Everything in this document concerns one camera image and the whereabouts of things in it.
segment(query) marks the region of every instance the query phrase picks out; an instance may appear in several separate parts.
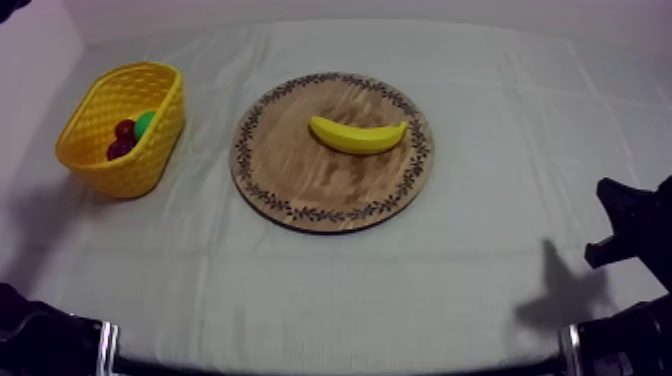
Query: round wooden board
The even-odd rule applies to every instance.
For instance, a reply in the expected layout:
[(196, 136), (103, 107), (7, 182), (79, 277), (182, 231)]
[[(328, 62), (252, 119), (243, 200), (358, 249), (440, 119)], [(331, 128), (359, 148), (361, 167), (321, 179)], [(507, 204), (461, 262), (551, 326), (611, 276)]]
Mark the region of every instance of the round wooden board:
[[(332, 150), (309, 130), (311, 116), (359, 127), (409, 128), (393, 149), (354, 156)], [(299, 77), (267, 92), (236, 129), (229, 163), (246, 201), (290, 228), (349, 232), (400, 212), (432, 170), (434, 141), (427, 120), (405, 95), (348, 73)]]

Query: yellow basket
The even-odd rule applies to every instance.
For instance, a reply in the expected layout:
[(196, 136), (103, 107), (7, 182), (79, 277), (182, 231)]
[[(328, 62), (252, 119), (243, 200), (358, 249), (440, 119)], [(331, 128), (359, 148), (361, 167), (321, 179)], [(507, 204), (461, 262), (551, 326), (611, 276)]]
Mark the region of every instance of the yellow basket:
[[(156, 111), (138, 144), (108, 161), (114, 128), (123, 119)], [(184, 126), (182, 76), (172, 66), (140, 62), (96, 80), (56, 143), (56, 156), (102, 193), (142, 196), (156, 186)]]

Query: white table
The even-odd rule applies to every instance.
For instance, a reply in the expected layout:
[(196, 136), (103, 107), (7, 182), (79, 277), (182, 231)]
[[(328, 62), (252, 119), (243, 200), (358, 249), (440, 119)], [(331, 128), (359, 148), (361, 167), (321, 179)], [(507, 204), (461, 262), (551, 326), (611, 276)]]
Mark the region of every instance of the white table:
[[(188, 122), (156, 190), (113, 203), (53, 145), (96, 76), (143, 59), (183, 72)], [(227, 157), (262, 93), (331, 70), (403, 91), (437, 149), (400, 215), (322, 237), (253, 212)], [(672, 173), (671, 100), (669, 62), (471, 25), (240, 25), (93, 48), (2, 197), (0, 280), (170, 363), (351, 373), (544, 356), (561, 326), (664, 291), (637, 260), (590, 271), (583, 246), (610, 234), (600, 178), (653, 189)]]

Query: red ball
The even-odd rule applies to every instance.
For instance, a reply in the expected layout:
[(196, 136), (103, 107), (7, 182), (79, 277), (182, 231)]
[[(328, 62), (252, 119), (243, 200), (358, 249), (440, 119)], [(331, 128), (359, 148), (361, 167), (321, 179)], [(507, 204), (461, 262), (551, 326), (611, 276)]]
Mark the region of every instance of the red ball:
[(117, 136), (117, 140), (135, 141), (135, 121), (130, 119), (120, 121), (114, 128), (114, 134)]
[(135, 147), (135, 140), (116, 140), (107, 148), (107, 160), (121, 158)]

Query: banana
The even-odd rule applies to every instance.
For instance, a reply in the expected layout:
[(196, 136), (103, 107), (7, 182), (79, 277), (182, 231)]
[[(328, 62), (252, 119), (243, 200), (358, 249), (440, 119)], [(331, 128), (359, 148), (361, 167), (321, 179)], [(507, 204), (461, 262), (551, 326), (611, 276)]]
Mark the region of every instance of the banana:
[(310, 118), (310, 129), (328, 146), (348, 154), (376, 154), (394, 147), (404, 137), (407, 123), (358, 128), (319, 116)]

